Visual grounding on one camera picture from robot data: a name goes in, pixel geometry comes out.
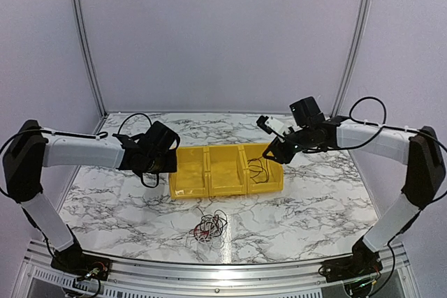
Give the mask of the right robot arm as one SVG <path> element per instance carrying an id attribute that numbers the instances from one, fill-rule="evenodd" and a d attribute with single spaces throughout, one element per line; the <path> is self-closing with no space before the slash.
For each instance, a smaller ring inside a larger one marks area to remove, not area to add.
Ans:
<path id="1" fill-rule="evenodd" d="M 289 164 L 299 153 L 360 150 L 406 166 L 404 185 L 387 212 L 353 245 L 346 270 L 359 276 L 370 268 L 379 250 L 408 230 L 420 213 L 440 201 L 438 190 L 446 177 L 443 145 L 429 126 L 419 129 L 355 119 L 353 115 L 326 118 L 313 97 L 290 106 L 294 129 L 274 117 L 261 116 L 256 124 L 275 138 L 263 157 Z"/>

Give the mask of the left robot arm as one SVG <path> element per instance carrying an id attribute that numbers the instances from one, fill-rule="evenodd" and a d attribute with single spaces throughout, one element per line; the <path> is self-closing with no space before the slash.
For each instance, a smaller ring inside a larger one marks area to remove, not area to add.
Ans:
<path id="1" fill-rule="evenodd" d="M 88 258 L 71 229 L 43 192 L 45 167 L 73 165 L 130 171 L 141 181 L 146 174 L 176 172 L 179 135 L 155 121 L 137 135 L 68 133 L 25 121 L 1 146 L 6 186 L 1 193 L 19 204 L 29 222 L 54 246 L 54 261 L 74 274 L 88 268 Z"/>

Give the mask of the yellow bin right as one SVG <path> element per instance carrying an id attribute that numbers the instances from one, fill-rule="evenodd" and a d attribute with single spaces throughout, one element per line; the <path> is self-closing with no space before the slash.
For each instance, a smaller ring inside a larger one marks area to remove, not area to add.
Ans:
<path id="1" fill-rule="evenodd" d="M 282 165 L 262 157 L 268 143 L 243 144 L 247 162 L 247 193 L 273 193 L 284 189 Z"/>

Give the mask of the yellow bin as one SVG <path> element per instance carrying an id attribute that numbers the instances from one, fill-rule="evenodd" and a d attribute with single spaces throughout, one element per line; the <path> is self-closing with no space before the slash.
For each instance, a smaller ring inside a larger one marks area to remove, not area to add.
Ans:
<path id="1" fill-rule="evenodd" d="M 236 144 L 207 146 L 210 196 L 247 193 L 247 163 L 242 149 L 242 145 Z"/>
<path id="2" fill-rule="evenodd" d="M 284 189 L 282 165 L 262 157 L 268 143 L 243 144 L 247 162 L 247 193 L 273 193 Z"/>
<path id="3" fill-rule="evenodd" d="M 209 170 L 205 147 L 180 147 L 176 154 L 177 171 L 169 174 L 171 198 L 206 198 L 209 195 Z"/>

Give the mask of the yellow bin middle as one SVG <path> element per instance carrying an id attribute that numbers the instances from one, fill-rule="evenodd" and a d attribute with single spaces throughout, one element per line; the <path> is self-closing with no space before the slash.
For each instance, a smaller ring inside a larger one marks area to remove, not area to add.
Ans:
<path id="1" fill-rule="evenodd" d="M 236 144 L 207 146 L 210 196 L 247 193 L 247 163 L 242 149 L 242 145 Z"/>

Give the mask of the yellow bin left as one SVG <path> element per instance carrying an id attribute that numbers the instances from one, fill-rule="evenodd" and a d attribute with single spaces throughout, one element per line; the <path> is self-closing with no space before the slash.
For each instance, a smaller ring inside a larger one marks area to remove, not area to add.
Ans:
<path id="1" fill-rule="evenodd" d="M 171 198 L 206 198 L 209 195 L 209 170 L 205 147 L 180 147 L 176 154 L 177 171 L 169 174 Z"/>

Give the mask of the right aluminium frame post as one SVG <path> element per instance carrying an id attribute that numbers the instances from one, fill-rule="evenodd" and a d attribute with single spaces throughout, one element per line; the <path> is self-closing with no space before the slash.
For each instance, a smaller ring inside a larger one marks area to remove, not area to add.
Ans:
<path id="1" fill-rule="evenodd" d="M 346 95 L 349 90 L 349 85 L 353 78 L 353 73 L 362 42 L 362 37 L 364 36 L 365 28 L 367 26 L 371 1 L 372 0 L 360 0 L 360 4 L 358 7 L 358 14 L 356 18 L 356 24 L 354 26 L 353 37 L 351 39 L 349 52 L 344 65 L 342 78 L 340 80 L 335 95 L 335 100 L 334 103 L 332 104 L 332 109 L 330 112 L 331 117 L 340 113 L 343 103 L 346 99 Z"/>

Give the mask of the aluminium frame post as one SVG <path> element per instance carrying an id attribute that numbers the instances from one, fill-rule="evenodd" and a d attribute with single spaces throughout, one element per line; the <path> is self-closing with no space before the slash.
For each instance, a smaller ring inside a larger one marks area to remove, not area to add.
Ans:
<path id="1" fill-rule="evenodd" d="M 349 85 L 353 78 L 353 73 L 362 42 L 362 37 L 364 36 L 365 28 L 367 26 L 371 1 L 372 0 L 360 0 L 360 4 L 358 7 L 358 14 L 356 18 L 356 24 L 354 26 L 353 37 L 351 39 L 349 52 L 344 65 L 342 78 L 340 80 L 335 95 L 335 100 L 334 103 L 332 104 L 332 109 L 330 112 L 331 117 L 340 113 L 343 103 L 346 99 L 346 95 L 349 90 Z"/>
<path id="2" fill-rule="evenodd" d="M 78 34 L 78 40 L 80 44 L 80 51 L 82 55 L 82 60 L 85 65 L 85 70 L 87 73 L 87 80 L 91 89 L 91 93 L 94 99 L 94 103 L 98 114 L 101 117 L 106 117 L 108 112 L 105 107 L 105 103 L 102 97 L 101 89 L 99 86 L 96 69 L 94 65 L 94 59 L 91 53 L 91 48 L 89 45 L 89 39 L 87 34 L 87 27 L 85 23 L 85 18 L 82 9 L 82 0 L 71 0 L 73 7 L 73 14 L 75 20 L 75 27 Z"/>

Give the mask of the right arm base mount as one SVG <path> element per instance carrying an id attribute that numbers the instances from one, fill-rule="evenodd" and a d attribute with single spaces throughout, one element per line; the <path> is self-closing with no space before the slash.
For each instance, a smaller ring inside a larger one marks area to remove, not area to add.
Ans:
<path id="1" fill-rule="evenodd" d="M 358 267 L 354 265 L 352 256 L 346 256 L 323 261 L 318 274 L 324 277 L 327 283 L 341 281 L 348 297 L 369 297 L 381 278 L 382 269 L 380 260 Z"/>

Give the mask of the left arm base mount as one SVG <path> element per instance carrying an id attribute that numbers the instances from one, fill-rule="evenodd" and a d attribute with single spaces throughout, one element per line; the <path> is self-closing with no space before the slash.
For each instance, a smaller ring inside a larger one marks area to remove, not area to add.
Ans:
<path id="1" fill-rule="evenodd" d="M 112 261 L 109 258 L 102 258 L 93 255 L 83 255 L 80 265 L 69 265 L 68 261 L 53 257 L 51 267 L 75 276 L 74 285 L 82 281 L 89 281 L 96 285 L 94 293 L 88 295 L 83 293 L 77 297 L 98 297 L 103 288 L 102 282 L 108 279 Z"/>

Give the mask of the left aluminium frame post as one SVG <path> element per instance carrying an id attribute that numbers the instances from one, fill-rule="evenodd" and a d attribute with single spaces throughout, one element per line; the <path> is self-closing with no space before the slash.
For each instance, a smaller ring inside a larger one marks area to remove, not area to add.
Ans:
<path id="1" fill-rule="evenodd" d="M 106 117 L 108 112 L 105 107 L 105 103 L 102 97 L 101 89 L 99 86 L 96 69 L 94 65 L 94 59 L 91 53 L 91 48 L 89 45 L 89 39 L 87 34 L 87 27 L 85 23 L 85 18 L 82 9 L 82 0 L 71 0 L 73 7 L 73 14 L 75 20 L 75 27 L 78 34 L 78 40 L 80 44 L 80 51 L 82 55 L 82 60 L 85 65 L 85 70 L 87 73 L 87 80 L 91 89 L 91 93 L 94 99 L 94 103 L 98 114 L 101 117 Z"/>

